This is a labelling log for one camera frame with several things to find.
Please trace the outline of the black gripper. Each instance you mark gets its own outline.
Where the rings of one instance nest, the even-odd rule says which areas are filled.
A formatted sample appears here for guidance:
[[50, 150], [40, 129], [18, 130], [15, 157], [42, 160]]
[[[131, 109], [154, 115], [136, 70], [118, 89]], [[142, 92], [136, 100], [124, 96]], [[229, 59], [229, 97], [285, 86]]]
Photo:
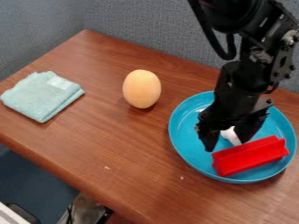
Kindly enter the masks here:
[[239, 61], [230, 62], [219, 72], [214, 90], [214, 102], [199, 113], [198, 136], [205, 150], [213, 152], [219, 141], [219, 130], [235, 127], [235, 133], [242, 143], [246, 143], [258, 133], [267, 119], [273, 100], [262, 96], [263, 92], [247, 89], [249, 73]]

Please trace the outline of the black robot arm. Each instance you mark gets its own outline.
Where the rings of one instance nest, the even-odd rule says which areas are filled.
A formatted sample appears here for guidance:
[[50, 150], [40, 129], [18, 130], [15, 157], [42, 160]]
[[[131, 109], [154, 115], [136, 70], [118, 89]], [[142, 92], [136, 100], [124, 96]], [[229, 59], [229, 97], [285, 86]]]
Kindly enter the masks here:
[[277, 0], [187, 0], [217, 54], [221, 69], [214, 102], [195, 126], [206, 151], [221, 132], [234, 129], [246, 143], [267, 119], [267, 98], [291, 77], [299, 21]]

